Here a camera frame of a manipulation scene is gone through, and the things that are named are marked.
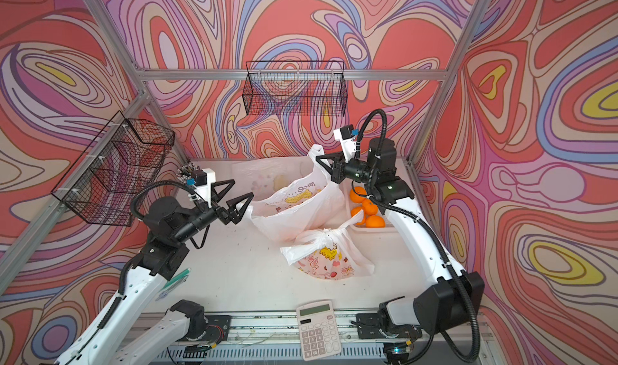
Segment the white printed plastic bag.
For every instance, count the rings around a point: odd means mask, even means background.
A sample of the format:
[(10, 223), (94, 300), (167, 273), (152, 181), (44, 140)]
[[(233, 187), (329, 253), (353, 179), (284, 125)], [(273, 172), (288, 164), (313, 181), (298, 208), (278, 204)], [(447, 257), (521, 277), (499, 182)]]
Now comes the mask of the white printed plastic bag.
[(349, 234), (351, 218), (338, 228), (304, 231), (294, 244), (281, 247), (289, 266), (313, 278), (339, 281), (355, 276), (371, 276), (374, 264), (357, 248)]

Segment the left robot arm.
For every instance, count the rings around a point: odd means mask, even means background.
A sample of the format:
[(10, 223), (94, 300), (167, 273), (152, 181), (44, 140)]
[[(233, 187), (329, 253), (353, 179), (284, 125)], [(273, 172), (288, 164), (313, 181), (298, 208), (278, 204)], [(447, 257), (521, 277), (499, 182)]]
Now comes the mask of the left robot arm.
[[(199, 342), (209, 331), (217, 331), (215, 344), (225, 337), (220, 327), (211, 326), (204, 307), (181, 300), (166, 311), (162, 319), (145, 333), (123, 346), (122, 341), (156, 296), (176, 275), (189, 253), (186, 242), (212, 223), (238, 224), (254, 194), (248, 192), (219, 204), (234, 186), (233, 179), (216, 182), (208, 178), (202, 186), (188, 186), (172, 180), (154, 182), (133, 197), (132, 215), (144, 223), (149, 233), (140, 252), (123, 266), (117, 291), (77, 340), (56, 360), (58, 364), (148, 364), (162, 350), (179, 340)], [(160, 186), (175, 186), (188, 193), (192, 208), (182, 207), (173, 196), (151, 204), (143, 214), (139, 203)]]

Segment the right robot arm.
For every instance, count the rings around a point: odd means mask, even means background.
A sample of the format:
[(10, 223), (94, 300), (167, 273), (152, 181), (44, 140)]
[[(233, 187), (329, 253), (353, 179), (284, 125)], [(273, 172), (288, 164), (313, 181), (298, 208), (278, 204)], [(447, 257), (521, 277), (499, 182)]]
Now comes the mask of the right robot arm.
[(374, 138), (366, 160), (353, 153), (342, 149), (314, 159), (333, 182), (348, 179), (363, 185), (367, 198), (404, 240), (425, 286), (416, 297), (381, 303), (378, 326), (387, 334), (400, 334), (406, 326), (424, 331), (430, 339), (440, 334), (459, 360), (475, 362), (481, 352), (478, 311), (484, 280), (479, 273), (466, 270), (427, 223), (413, 190), (397, 174), (391, 140)]

